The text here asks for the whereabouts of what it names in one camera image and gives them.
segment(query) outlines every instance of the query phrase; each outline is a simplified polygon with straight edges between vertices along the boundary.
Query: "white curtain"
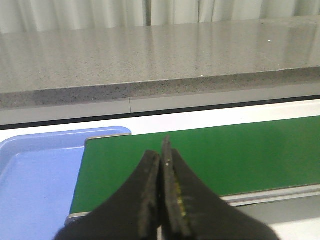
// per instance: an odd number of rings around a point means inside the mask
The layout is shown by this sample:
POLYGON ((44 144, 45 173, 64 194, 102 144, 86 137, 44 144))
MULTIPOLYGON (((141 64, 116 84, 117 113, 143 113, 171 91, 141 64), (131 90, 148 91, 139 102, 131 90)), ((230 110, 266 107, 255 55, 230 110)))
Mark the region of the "white curtain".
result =
POLYGON ((0 33, 319 15, 320 0, 0 0, 0 33))

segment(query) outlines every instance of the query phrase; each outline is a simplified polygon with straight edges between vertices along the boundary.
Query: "green conveyor belt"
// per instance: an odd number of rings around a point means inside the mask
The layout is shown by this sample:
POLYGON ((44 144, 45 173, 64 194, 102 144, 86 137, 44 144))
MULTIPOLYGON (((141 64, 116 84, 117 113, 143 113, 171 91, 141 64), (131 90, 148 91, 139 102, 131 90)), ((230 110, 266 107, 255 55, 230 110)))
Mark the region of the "green conveyor belt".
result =
POLYGON ((220 196, 320 183, 320 116, 117 136, 87 141, 70 213, 104 202, 167 135, 220 196))

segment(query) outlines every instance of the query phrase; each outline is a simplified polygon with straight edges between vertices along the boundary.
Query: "blue tray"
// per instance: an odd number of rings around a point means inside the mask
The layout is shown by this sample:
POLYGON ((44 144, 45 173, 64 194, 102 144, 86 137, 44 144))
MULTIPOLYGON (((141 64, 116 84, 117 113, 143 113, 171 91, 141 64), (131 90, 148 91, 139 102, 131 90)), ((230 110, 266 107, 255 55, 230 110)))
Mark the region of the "blue tray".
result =
POLYGON ((16 136, 0 143, 0 239, 50 240, 64 226, 89 137, 121 126, 16 136))

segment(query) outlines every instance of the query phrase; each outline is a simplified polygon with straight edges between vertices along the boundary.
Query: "gray countertop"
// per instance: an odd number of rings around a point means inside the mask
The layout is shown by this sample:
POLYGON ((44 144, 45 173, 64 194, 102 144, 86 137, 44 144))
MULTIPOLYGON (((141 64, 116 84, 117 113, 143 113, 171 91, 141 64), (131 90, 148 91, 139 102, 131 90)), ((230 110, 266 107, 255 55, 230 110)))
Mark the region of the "gray countertop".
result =
POLYGON ((0 35, 0 111, 319 84, 320 16, 0 35))

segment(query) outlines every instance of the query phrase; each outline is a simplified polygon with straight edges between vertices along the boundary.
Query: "speckled stone surface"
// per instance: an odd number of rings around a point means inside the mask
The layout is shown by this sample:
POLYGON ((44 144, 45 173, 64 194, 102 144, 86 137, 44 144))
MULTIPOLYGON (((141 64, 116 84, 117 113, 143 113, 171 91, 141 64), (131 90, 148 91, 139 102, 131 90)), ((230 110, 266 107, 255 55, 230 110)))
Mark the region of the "speckled stone surface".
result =
POLYGON ((0 35, 0 109, 319 82, 320 16, 0 35))

